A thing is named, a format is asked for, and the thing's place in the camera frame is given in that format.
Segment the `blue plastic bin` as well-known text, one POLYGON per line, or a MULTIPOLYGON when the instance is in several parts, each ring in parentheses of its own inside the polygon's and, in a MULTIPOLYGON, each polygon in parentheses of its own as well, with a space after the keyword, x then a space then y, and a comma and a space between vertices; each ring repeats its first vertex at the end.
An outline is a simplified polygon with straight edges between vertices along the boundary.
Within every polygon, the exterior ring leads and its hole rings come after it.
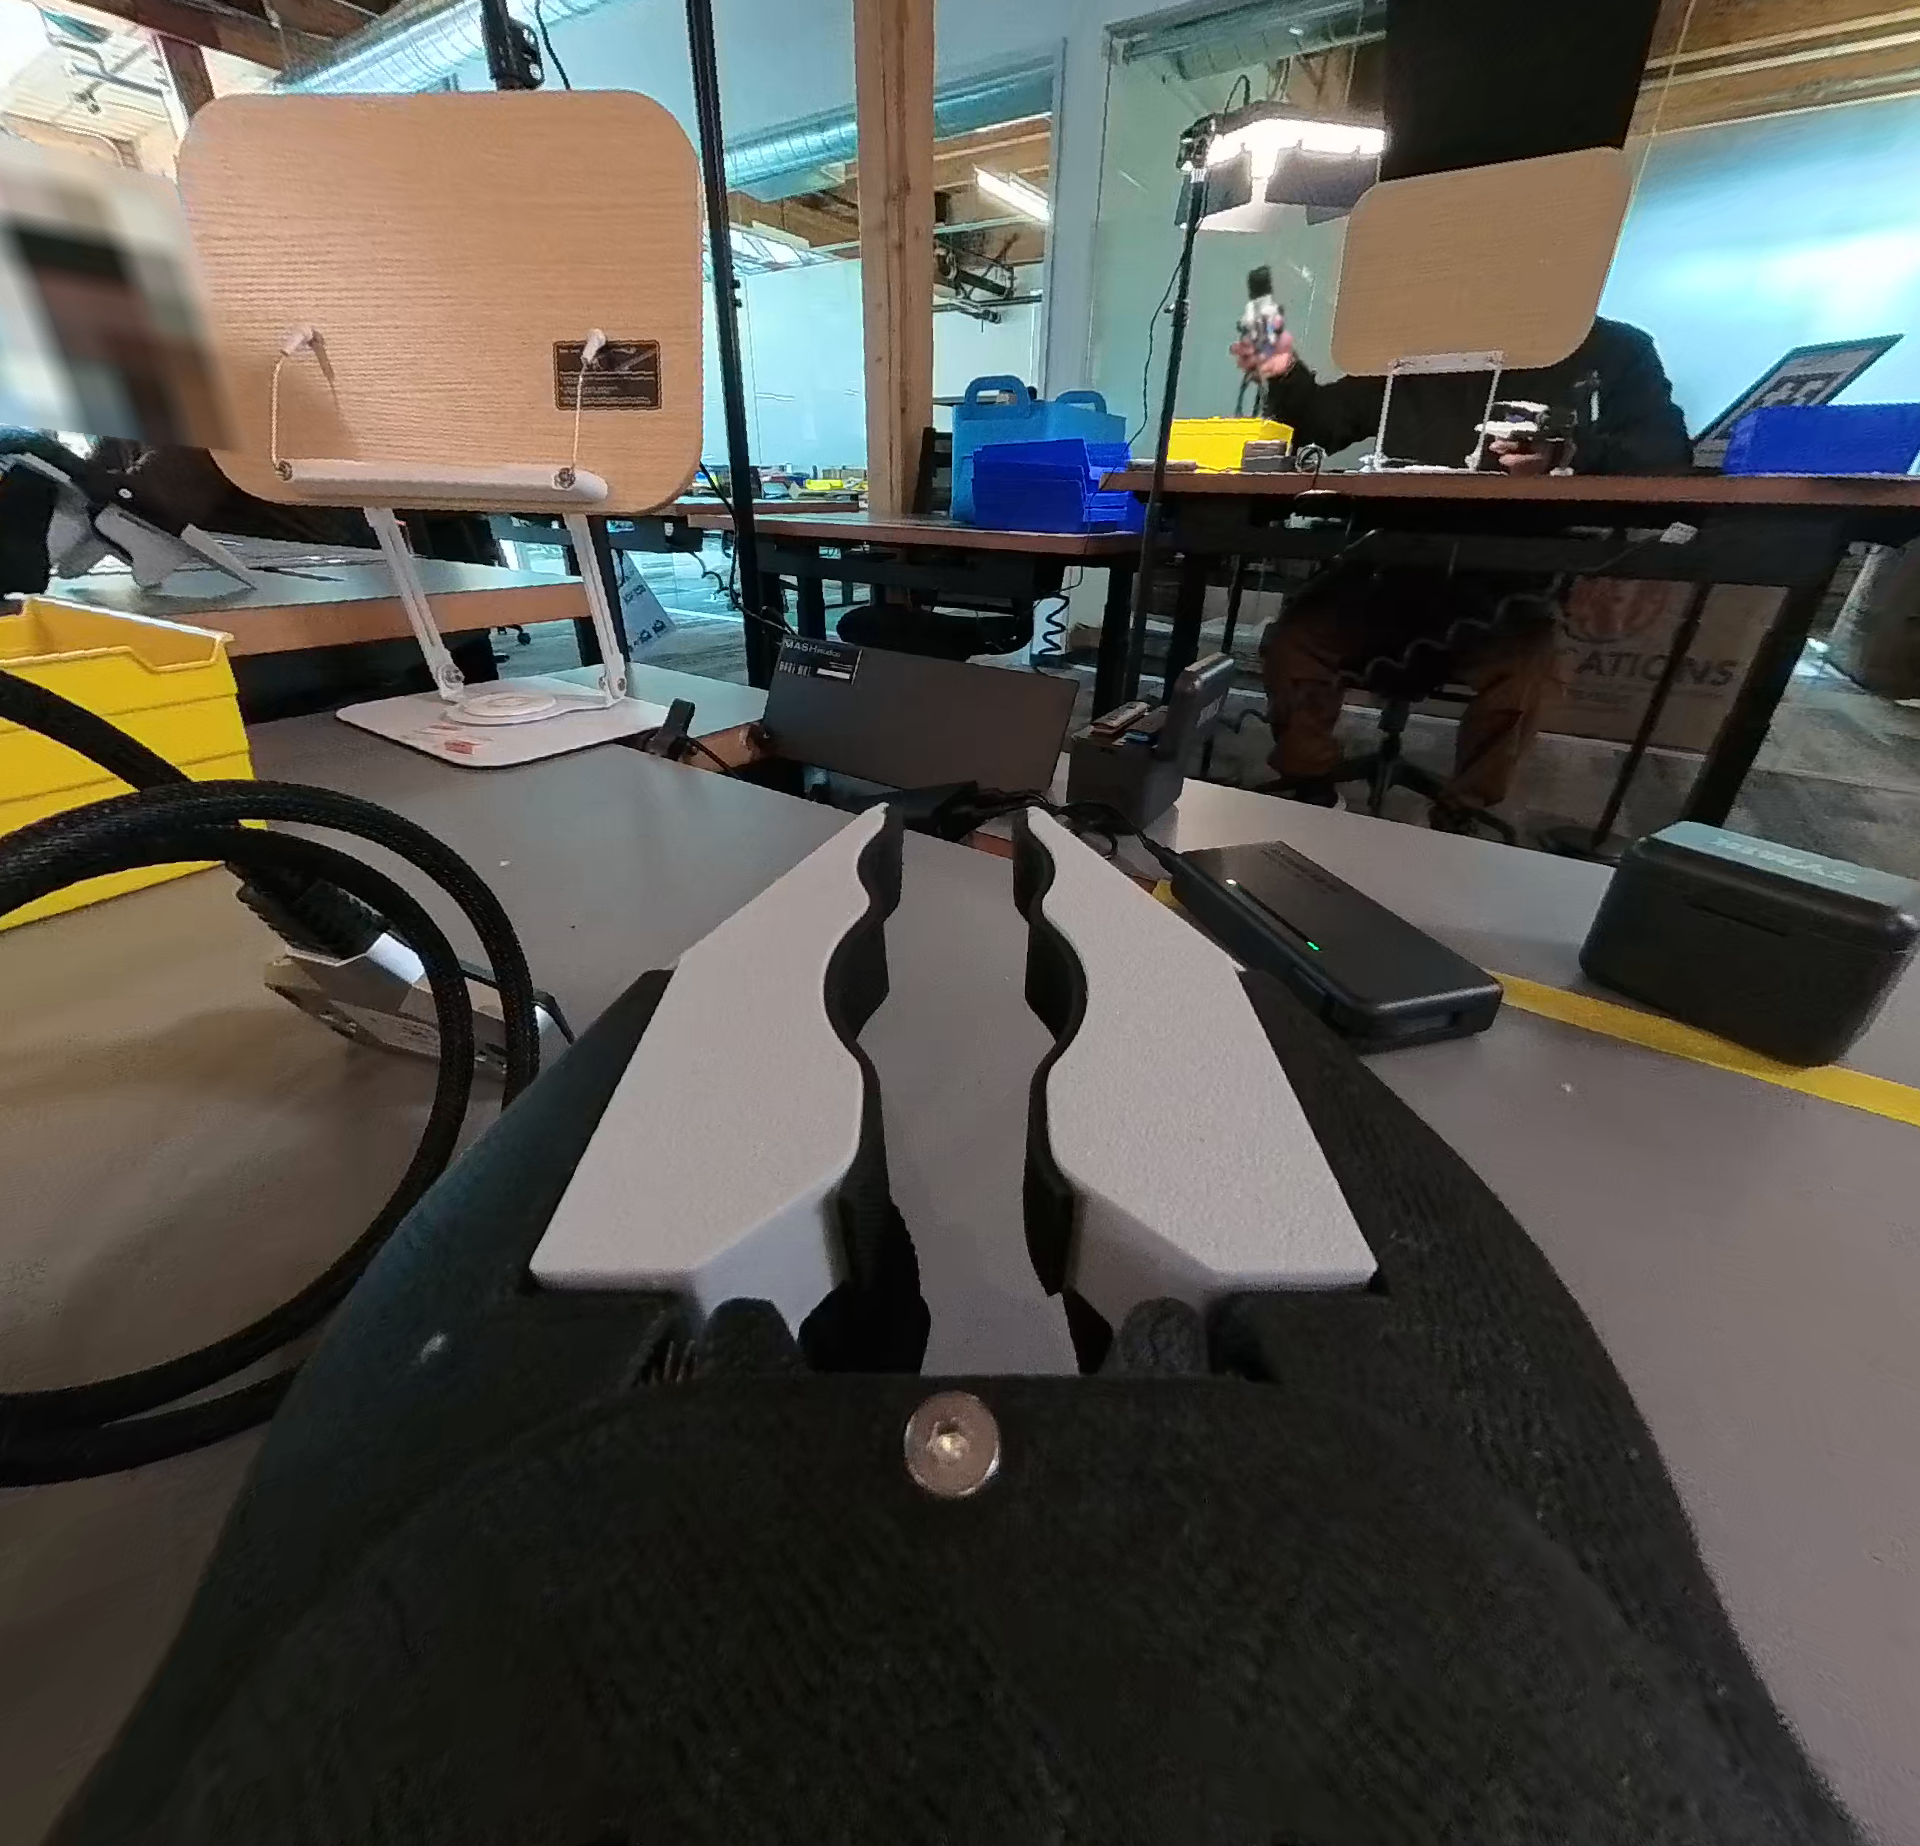
POLYGON ((1137 537, 1141 503, 1105 478, 1127 471, 1127 443, 998 443, 971 459, 971 510, 979 530, 1049 537, 1137 537))
POLYGON ((1920 446, 1915 402, 1767 404, 1734 422, 1726 476, 1905 478, 1920 446))

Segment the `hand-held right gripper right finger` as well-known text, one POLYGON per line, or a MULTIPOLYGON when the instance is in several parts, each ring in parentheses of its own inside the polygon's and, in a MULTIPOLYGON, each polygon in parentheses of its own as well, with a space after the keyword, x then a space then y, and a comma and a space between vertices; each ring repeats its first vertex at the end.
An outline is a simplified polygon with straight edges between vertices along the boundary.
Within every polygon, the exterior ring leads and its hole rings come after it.
POLYGON ((1072 1323, 1377 1277, 1240 971, 1054 817, 1014 826, 1024 1000, 1049 1036, 1021 1180, 1072 1323))

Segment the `wooden post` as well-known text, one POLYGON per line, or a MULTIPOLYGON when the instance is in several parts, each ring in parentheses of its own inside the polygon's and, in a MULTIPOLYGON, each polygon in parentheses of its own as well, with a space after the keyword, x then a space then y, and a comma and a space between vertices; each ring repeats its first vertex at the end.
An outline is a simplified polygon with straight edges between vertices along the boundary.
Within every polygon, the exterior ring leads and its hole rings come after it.
POLYGON ((932 417, 937 0, 853 0, 868 509, 908 514, 932 417))

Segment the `dark battery charger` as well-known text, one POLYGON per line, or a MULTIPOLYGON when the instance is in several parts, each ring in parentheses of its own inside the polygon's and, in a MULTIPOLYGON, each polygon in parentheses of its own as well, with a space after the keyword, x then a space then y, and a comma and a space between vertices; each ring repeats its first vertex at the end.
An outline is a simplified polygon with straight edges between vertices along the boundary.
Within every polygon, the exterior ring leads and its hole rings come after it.
POLYGON ((1129 702, 1072 733, 1065 803, 1134 828, 1156 821, 1176 804, 1187 771, 1213 747, 1231 679, 1230 655, 1198 659, 1160 706, 1129 702))

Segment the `laptop with printed tag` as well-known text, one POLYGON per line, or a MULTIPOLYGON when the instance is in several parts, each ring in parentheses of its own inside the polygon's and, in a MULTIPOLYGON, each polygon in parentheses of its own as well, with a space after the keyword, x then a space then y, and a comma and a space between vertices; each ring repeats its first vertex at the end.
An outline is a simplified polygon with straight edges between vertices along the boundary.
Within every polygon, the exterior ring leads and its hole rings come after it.
POLYGON ((1692 468, 1720 471, 1738 424, 1763 407, 1824 407, 1902 341, 1902 333, 1794 346, 1692 434, 1692 468))

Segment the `studio light panel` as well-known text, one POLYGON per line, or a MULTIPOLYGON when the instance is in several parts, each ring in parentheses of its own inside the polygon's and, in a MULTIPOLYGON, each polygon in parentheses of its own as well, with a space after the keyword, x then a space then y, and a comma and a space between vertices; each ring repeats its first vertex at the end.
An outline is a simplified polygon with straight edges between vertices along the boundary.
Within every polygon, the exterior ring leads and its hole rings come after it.
POLYGON ((1259 235, 1289 210, 1347 214, 1380 179, 1386 136, 1274 103, 1228 106, 1182 131, 1176 146, 1178 195, 1174 226, 1178 258, 1166 296, 1166 359, 1152 418, 1148 491, 1141 514, 1139 565, 1127 623, 1120 698, 1139 690, 1146 627, 1160 565, 1160 507, 1169 470, 1169 434, 1185 356, 1196 243, 1204 231, 1259 235))

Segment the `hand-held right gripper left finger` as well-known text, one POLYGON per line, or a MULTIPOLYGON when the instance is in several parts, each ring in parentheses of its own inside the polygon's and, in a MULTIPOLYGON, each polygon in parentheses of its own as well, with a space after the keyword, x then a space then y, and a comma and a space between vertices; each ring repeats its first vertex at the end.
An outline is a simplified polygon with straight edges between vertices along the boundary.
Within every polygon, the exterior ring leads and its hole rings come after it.
POLYGON ((530 1262, 791 1326, 925 1326, 859 1036, 890 995, 901 823, 876 804, 669 974, 530 1262))

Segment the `silver ceiling duct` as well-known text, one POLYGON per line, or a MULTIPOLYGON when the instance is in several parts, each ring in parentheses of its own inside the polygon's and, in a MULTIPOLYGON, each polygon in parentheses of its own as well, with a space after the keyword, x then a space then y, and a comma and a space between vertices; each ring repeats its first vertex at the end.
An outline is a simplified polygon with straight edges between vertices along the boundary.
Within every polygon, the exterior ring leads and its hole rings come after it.
MULTIPOLYGON (((509 17, 550 30, 619 0, 507 0, 509 17)), ((435 91, 486 53, 482 0, 399 0, 371 21, 335 38, 322 53, 285 69, 283 94, 403 94, 435 91)))

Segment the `cardboard box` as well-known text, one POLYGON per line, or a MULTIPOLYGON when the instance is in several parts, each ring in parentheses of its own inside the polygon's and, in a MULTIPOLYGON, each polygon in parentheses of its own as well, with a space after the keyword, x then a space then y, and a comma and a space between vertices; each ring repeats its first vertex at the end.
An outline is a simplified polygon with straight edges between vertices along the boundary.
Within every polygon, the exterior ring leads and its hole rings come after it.
POLYGON ((1553 688, 1539 716, 1550 733, 1614 745, 1634 739, 1651 692, 1676 673, 1650 747, 1710 750, 1740 685, 1777 623, 1785 593, 1767 586, 1705 586, 1692 643, 1674 642, 1696 586, 1586 579, 1570 588, 1556 634, 1553 688))

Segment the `black overhead panel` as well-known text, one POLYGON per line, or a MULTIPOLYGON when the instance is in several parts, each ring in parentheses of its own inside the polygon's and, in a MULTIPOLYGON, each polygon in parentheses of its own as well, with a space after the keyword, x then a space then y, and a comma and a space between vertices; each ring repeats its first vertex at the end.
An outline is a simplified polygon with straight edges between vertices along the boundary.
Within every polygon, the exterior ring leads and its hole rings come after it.
POLYGON ((1663 0, 1384 0, 1380 181, 1627 146, 1663 0))

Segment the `blue plastic tote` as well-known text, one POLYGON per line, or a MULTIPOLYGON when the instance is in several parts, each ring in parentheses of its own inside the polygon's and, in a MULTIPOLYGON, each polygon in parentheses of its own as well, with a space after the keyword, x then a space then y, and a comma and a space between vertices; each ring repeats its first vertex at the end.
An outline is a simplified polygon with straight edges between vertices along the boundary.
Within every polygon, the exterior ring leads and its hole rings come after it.
POLYGON ((1125 418, 1094 391, 1070 391, 1046 399, 1009 374, 984 375, 969 384, 952 407, 949 514, 962 526, 979 526, 972 509, 976 455, 995 446, 1085 443, 1127 453, 1125 418))

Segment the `dark green case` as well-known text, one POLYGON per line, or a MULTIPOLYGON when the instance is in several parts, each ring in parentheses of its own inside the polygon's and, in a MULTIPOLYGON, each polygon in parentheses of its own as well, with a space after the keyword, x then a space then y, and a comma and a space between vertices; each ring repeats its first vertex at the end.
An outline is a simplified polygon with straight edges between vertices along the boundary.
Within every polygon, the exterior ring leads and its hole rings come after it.
POLYGON ((1913 880, 1676 823, 1622 850, 1579 969, 1686 1028, 1812 1069, 1859 1042, 1915 942, 1913 880))

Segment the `grey black hdmi hub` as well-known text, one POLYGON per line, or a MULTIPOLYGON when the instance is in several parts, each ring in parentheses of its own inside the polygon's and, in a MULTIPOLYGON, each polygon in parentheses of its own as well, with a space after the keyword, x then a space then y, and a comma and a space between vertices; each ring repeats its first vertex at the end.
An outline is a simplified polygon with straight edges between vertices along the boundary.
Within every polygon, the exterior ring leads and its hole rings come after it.
POLYGON ((1484 1033, 1500 983, 1285 845, 1151 847, 1180 910, 1360 1055, 1484 1033))

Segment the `yellow tape strip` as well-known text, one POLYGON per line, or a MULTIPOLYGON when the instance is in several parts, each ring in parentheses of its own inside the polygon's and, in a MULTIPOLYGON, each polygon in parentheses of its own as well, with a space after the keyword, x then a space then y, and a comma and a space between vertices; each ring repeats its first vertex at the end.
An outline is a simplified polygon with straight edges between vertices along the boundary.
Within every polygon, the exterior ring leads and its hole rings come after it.
POLYGON ((1884 1117, 1907 1128, 1918 1125, 1915 1088, 1847 1065, 1787 1065, 1655 1013, 1639 1013, 1594 995, 1553 988, 1523 975, 1494 971, 1491 977, 1500 987, 1502 1001, 1515 1013, 1651 1051, 1667 1060, 1717 1069, 1756 1085, 1884 1117))

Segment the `brown desk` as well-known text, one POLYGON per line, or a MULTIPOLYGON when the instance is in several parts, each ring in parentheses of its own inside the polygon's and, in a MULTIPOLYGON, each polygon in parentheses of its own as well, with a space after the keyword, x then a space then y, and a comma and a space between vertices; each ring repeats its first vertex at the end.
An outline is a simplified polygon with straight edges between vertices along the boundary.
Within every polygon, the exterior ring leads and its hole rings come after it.
POLYGON ((1127 696, 1134 577, 1132 535, 979 530, 946 518, 827 514, 772 509, 752 518, 755 546, 732 546, 745 615, 750 683, 767 685, 785 633, 827 640, 827 583, 863 586, 865 607, 842 618, 850 643, 928 659, 1005 659, 1026 648, 1039 607, 1065 595, 1075 567, 1108 571, 1094 688, 1127 696))
POLYGON ((1171 670, 1193 656, 1224 562, 1343 562, 1597 575, 1777 589, 1783 601, 1692 778, 1681 819, 1725 826, 1817 612, 1856 544, 1918 537, 1907 476, 1513 476, 1421 471, 1108 475, 1151 507, 1146 543, 1178 567, 1171 670))
MULTIPOLYGON (((446 640, 590 623, 585 583, 568 572, 421 559, 420 586, 446 640)), ((94 571, 60 581, 49 597, 75 610, 222 633, 233 659, 404 642, 414 634, 392 572, 374 551, 295 555, 274 567, 253 567, 253 586, 238 586, 209 567, 185 568, 157 589, 140 588, 126 568, 94 571)))

